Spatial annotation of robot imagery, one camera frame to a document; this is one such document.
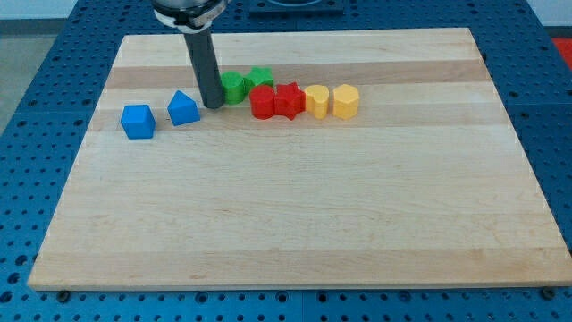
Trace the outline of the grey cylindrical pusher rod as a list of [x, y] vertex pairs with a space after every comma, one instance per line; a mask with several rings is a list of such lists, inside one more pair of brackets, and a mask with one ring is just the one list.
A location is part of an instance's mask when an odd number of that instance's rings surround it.
[[184, 40], [203, 105], [209, 109], [220, 108], [224, 103], [224, 90], [211, 31], [185, 34]]

